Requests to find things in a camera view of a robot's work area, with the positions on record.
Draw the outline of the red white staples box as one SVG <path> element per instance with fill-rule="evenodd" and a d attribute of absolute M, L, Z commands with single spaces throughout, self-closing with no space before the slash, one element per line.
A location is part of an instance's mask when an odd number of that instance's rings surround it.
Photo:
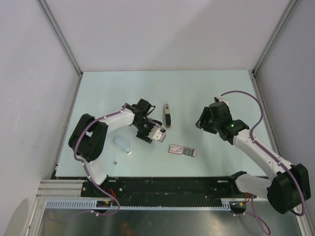
<path fill-rule="evenodd" d="M 189 156 L 189 157 L 195 157 L 196 156 L 196 149 L 189 148 L 189 147 L 183 147 L 183 146 L 170 145 L 168 152 L 172 153 L 172 154 L 185 155 L 185 156 Z"/>

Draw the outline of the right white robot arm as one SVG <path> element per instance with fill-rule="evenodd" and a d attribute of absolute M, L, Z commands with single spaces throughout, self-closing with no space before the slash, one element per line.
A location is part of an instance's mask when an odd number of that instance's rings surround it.
<path fill-rule="evenodd" d="M 257 164 L 267 178 L 254 177 L 239 171 L 231 176 L 227 192 L 239 197 L 244 192 L 267 199 L 279 213 L 285 214 L 298 205 L 305 205 L 311 198 L 311 188 L 307 168 L 293 165 L 275 152 L 260 144 L 243 121 L 233 120 L 228 104 L 221 100 L 204 107 L 196 127 L 218 134 Z"/>

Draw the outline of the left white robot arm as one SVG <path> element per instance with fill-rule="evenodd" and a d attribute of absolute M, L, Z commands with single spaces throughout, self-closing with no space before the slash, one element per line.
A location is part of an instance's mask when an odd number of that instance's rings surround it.
<path fill-rule="evenodd" d="M 93 182 L 91 190 L 97 196 L 108 193 L 109 185 L 105 180 L 108 174 L 98 159 L 103 151 L 108 133 L 125 126 L 137 129 L 136 137 L 151 143 L 153 140 L 163 142 L 165 129 L 162 122 L 149 118 L 155 106 L 140 99 L 136 104 L 125 103 L 114 113 L 93 117 L 84 114 L 72 132 L 68 146 L 73 150 L 74 159 L 81 162 L 88 179 Z"/>

